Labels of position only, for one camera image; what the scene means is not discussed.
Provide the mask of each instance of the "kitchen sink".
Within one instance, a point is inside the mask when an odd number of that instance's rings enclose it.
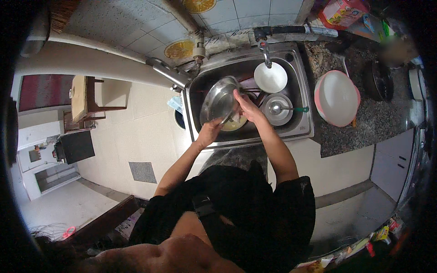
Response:
[[[289,122],[282,126],[275,126],[274,129],[283,140],[313,137],[314,124],[308,93],[310,90],[297,45],[290,42],[270,44],[269,47],[271,61],[281,65],[288,75],[287,86],[280,93],[291,100],[293,107],[309,107],[308,113],[294,111]],[[212,85],[229,75],[236,77],[238,81],[253,77],[255,68],[263,62],[263,55],[257,47],[254,47],[217,54],[203,65],[199,75],[181,94],[185,125],[190,131],[192,141],[199,136],[202,126],[199,121],[200,108]],[[255,125],[247,122],[236,131],[221,131],[216,142],[209,145],[207,149],[246,147],[259,143],[261,139]]]

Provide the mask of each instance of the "spoon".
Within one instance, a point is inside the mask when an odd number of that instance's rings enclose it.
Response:
[[[308,107],[304,107],[304,108],[290,108],[290,107],[284,107],[282,106],[279,102],[277,101],[273,101],[270,105],[269,105],[269,111],[270,114],[272,115],[278,115],[282,112],[282,110],[293,110],[293,111],[299,111],[299,112],[308,112]]]

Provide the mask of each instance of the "green handle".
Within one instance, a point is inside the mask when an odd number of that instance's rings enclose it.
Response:
[[[308,107],[304,107],[304,108],[293,108],[293,110],[299,111],[299,112],[305,112],[307,113],[309,111]]]

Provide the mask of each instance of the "black shirt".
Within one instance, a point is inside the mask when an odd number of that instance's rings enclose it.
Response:
[[[261,166],[249,171],[212,166],[150,199],[130,236],[130,244],[160,244],[182,214],[194,211],[192,199],[205,194],[214,209],[234,226],[217,221],[205,226],[214,250],[247,272],[289,272],[304,259],[316,218],[314,193],[307,176],[285,181],[273,192]]]

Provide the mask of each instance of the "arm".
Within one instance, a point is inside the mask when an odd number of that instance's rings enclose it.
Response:
[[[219,134],[223,127],[223,125],[219,125],[221,121],[221,118],[214,119],[202,126],[197,140],[191,144],[185,153],[164,174],[153,196],[166,195],[179,183],[187,179],[191,167],[199,153],[214,142]]]
[[[295,160],[285,143],[261,110],[245,95],[234,90],[234,96],[243,110],[243,115],[255,124],[266,149],[267,156],[276,174],[277,183],[299,178]]]

